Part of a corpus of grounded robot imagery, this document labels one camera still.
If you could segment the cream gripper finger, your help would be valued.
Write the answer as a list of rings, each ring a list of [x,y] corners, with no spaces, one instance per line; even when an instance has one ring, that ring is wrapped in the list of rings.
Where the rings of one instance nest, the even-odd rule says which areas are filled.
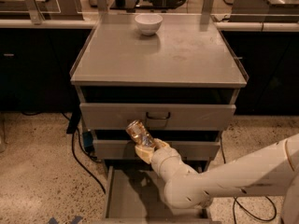
[[[154,154],[153,147],[135,146],[136,155],[145,163],[151,164],[151,159]]]
[[[155,138],[154,141],[155,141],[155,146],[157,148],[170,147],[170,145],[168,143],[166,143],[165,141],[163,141],[161,139]]]

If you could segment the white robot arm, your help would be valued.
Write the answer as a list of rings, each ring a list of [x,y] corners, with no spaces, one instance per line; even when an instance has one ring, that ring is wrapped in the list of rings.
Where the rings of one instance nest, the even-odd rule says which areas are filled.
[[[283,139],[203,173],[182,161],[166,142],[136,135],[135,152],[165,182],[175,208],[206,206],[213,198],[285,197],[279,224],[299,224],[299,135]]]

